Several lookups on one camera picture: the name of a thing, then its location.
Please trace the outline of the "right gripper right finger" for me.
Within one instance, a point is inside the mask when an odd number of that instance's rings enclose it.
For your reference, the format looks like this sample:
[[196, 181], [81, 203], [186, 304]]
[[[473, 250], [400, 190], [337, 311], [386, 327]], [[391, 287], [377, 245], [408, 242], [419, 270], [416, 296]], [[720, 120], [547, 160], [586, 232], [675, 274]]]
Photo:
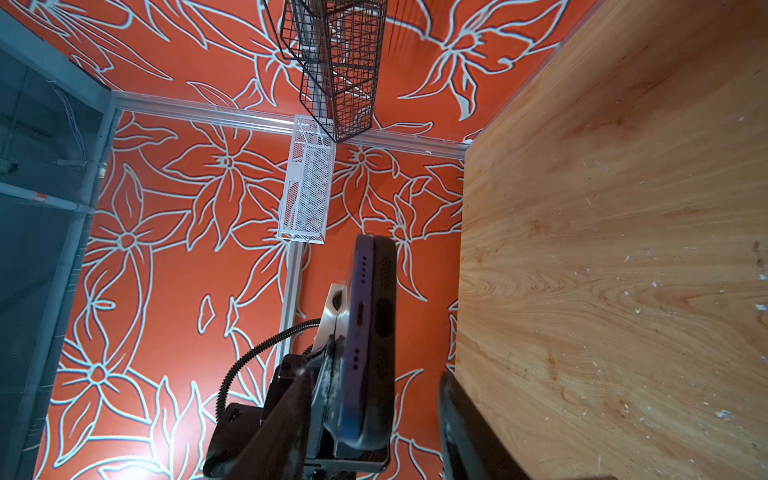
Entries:
[[532, 479], [450, 371], [441, 376], [438, 401], [444, 479]]

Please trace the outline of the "black smartphone picked up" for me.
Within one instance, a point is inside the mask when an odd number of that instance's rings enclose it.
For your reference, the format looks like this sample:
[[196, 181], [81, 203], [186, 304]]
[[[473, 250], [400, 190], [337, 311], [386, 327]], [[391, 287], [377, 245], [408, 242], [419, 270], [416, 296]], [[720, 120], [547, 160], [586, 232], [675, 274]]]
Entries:
[[373, 238], [357, 236], [348, 285], [346, 332], [338, 335], [336, 342], [339, 364], [334, 387], [335, 417], [329, 421], [336, 441], [357, 450], [366, 448], [364, 425], [374, 254]]

